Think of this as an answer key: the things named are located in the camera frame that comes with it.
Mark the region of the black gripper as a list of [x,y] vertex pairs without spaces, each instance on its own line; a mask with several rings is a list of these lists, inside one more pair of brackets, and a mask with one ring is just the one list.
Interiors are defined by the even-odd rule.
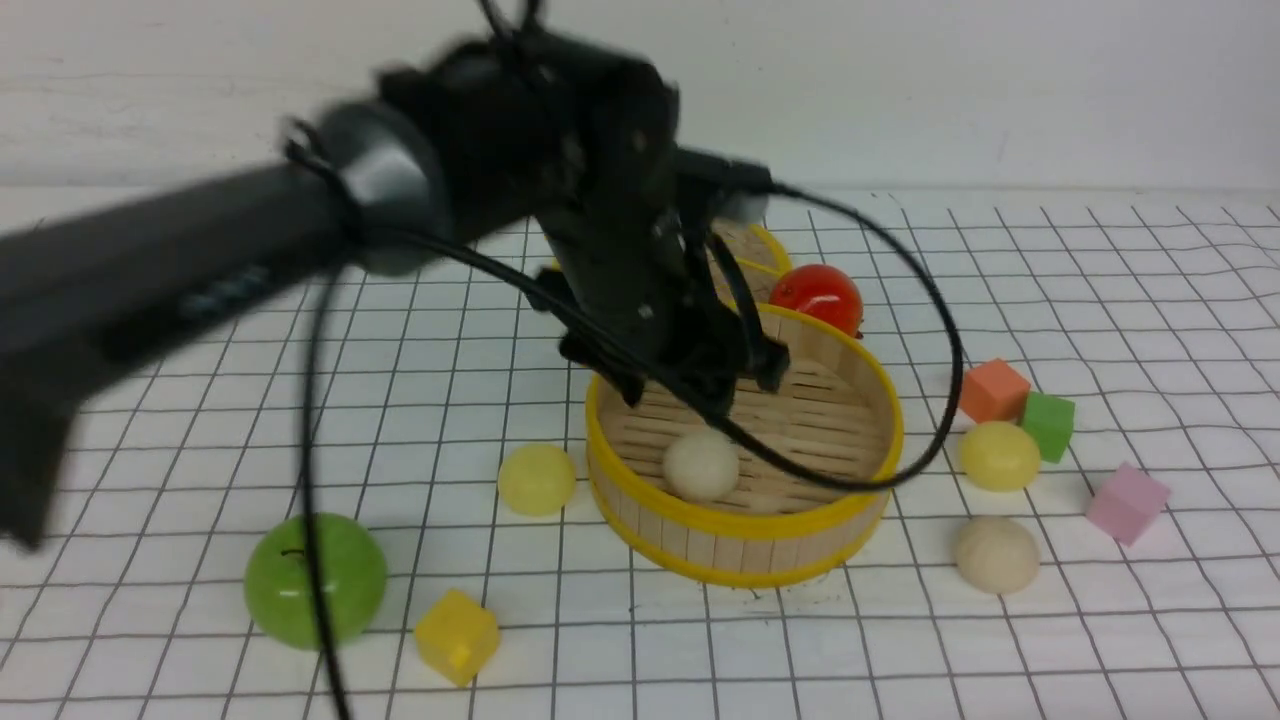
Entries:
[[387,70],[378,95],[436,151],[454,240],[541,227],[559,270],[536,275],[532,306],[553,297],[594,322],[567,324],[564,359],[628,405],[660,373],[716,413],[741,379],[780,388],[788,351],[721,300],[710,261],[730,254],[675,206],[680,97],[649,60],[527,29]]

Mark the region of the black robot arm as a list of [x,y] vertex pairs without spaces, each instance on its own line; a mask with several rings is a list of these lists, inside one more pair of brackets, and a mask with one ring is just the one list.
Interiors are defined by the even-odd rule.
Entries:
[[722,300],[712,227],[771,178],[681,149],[653,64],[534,26],[388,70],[301,126],[282,160],[3,240],[3,537],[35,547],[78,411],[325,272],[408,275],[532,218],[558,266],[495,264],[566,325],[561,354],[627,404],[649,380],[722,414],[774,391],[788,351]]

